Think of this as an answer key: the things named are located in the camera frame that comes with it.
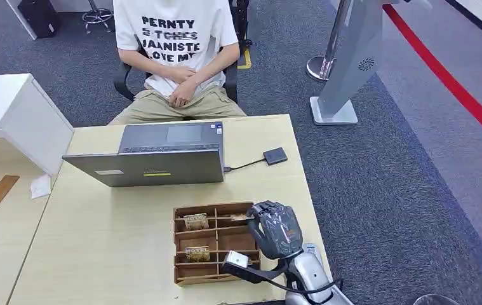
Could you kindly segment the person's left hand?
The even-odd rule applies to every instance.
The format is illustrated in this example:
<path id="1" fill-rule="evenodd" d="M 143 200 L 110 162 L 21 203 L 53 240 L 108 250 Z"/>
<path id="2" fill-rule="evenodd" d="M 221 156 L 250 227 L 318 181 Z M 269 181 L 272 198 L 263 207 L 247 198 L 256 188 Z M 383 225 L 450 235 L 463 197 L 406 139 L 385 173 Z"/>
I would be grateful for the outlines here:
<path id="1" fill-rule="evenodd" d="M 192 78 L 177 86 L 169 97 L 169 105 L 174 108 L 184 107 L 194 96 L 198 83 Z"/>

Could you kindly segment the person's right hand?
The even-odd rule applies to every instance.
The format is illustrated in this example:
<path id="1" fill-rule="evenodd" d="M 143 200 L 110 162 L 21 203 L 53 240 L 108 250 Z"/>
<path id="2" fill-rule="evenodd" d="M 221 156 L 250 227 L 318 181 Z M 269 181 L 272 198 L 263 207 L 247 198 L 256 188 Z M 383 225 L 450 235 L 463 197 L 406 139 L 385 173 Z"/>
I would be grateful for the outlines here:
<path id="1" fill-rule="evenodd" d="M 163 78 L 172 80 L 176 84 L 181 84 L 195 75 L 196 71 L 188 67 L 164 67 L 160 75 Z"/>

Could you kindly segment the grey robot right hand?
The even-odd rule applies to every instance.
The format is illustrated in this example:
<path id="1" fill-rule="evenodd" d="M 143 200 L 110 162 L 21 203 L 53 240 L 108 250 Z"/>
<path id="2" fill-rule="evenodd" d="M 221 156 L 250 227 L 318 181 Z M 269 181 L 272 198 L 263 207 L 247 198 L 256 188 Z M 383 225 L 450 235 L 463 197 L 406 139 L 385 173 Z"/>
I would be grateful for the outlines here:
<path id="1" fill-rule="evenodd" d="M 267 200 L 253 204 L 246 216 L 248 229 L 266 258 L 285 259 L 301 251 L 302 230 L 292 207 Z"/>

